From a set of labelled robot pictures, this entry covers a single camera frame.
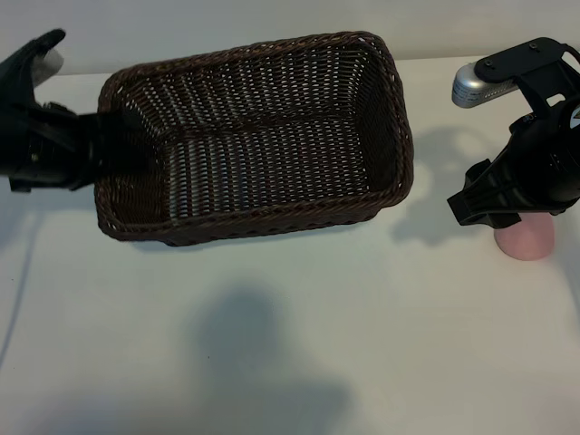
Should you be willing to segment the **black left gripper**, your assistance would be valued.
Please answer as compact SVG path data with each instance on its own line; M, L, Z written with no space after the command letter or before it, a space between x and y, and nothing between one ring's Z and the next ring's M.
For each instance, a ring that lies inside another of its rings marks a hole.
M1 175L13 192L77 190L102 171L141 171L140 123L121 112L78 115L49 103L1 107Z

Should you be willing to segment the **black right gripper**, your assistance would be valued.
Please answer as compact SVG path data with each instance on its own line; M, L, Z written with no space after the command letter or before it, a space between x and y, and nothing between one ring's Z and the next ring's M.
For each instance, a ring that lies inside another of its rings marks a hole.
M529 113L509 130L507 146L473 165L448 198L460 225L504 229L525 213L556 216L579 200L579 100L557 103L546 118Z

